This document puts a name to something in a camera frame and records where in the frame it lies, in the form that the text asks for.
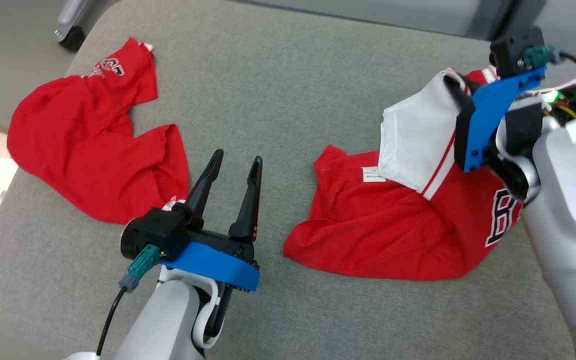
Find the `gray fabric surface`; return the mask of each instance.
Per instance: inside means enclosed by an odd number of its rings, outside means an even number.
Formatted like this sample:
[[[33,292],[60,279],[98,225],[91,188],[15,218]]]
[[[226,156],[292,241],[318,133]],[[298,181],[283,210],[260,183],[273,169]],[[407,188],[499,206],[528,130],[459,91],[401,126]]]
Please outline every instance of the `gray fabric surface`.
[[[307,218],[312,162],[328,144],[377,150],[386,107],[448,66],[487,65],[484,42],[219,0],[124,0],[99,20],[69,74],[87,74],[130,36],[152,43],[158,100],[131,111],[137,133],[175,123],[190,174],[225,150],[206,228],[227,231],[256,155],[264,160],[255,294],[236,292],[215,360],[568,359],[565,324],[522,228],[465,278],[350,278],[282,257]],[[548,73],[553,85],[573,66]],[[16,174],[0,209],[0,325],[35,346],[94,350],[128,261],[122,227],[94,221],[40,180]],[[154,289],[118,307],[107,358]]]

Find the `crumpled red clothing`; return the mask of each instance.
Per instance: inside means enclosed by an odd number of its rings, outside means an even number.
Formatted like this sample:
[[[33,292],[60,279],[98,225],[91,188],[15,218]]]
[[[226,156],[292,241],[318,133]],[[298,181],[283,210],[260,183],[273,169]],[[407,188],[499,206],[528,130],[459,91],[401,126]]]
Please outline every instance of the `crumpled red clothing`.
[[[126,224],[188,194],[188,163],[176,125],[134,137],[127,112],[158,97],[153,53],[130,38],[90,75],[44,84],[14,111],[14,161],[75,207]]]

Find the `white fabric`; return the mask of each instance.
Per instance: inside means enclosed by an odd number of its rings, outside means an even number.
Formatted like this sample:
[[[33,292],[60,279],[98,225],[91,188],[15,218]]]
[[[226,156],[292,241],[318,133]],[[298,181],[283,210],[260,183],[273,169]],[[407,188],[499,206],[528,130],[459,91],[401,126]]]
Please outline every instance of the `white fabric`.
[[[446,159],[460,112],[446,89],[444,76],[454,78],[466,89],[462,78],[454,70],[446,69],[421,91],[383,111],[379,175],[418,193],[423,193]],[[451,155],[446,174],[452,161]]]

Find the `red garment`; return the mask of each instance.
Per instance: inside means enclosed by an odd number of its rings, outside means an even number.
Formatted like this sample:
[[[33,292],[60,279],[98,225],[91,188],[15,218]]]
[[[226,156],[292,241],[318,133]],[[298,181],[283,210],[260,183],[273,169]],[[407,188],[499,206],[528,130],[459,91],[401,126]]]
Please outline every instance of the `red garment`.
[[[12,117],[14,161],[75,207],[126,224],[188,194],[188,164],[176,125],[133,137],[128,110],[157,98],[153,54],[134,38],[94,66],[35,89]]]
[[[315,161],[310,216],[288,236],[285,257],[362,278],[457,278],[517,221],[521,206],[487,169],[462,173],[454,166],[428,201],[397,182],[364,182],[362,167],[376,167],[378,157],[378,151],[349,156],[332,145],[324,150]]]

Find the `gray floor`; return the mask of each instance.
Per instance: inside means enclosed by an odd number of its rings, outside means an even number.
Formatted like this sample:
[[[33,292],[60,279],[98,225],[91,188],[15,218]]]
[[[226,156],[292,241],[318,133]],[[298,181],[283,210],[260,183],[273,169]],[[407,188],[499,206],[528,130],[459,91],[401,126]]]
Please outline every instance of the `gray floor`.
[[[115,2],[95,0],[84,29]],[[52,39],[63,4],[62,0],[0,0],[0,126],[8,127],[19,101],[39,85],[64,75],[73,61],[74,54]],[[61,360],[68,355],[31,348],[4,332],[0,329],[0,360]]]

